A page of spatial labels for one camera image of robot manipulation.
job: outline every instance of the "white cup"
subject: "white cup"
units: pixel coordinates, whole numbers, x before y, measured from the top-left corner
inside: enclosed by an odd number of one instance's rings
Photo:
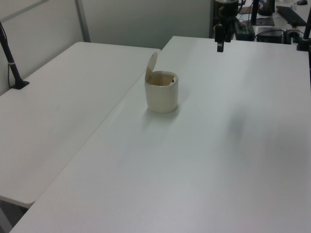
[[[145,91],[148,108],[157,113],[170,113],[178,102],[178,76],[172,72],[155,71],[157,53],[148,63],[145,75]]]

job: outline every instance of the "white wall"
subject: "white wall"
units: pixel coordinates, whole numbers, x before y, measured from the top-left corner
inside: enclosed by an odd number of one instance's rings
[[[83,41],[74,0],[49,0],[4,22],[3,27],[22,79]],[[7,90],[7,60],[0,47],[0,95]]]
[[[162,49],[173,35],[209,35],[211,0],[80,2],[91,42]]]

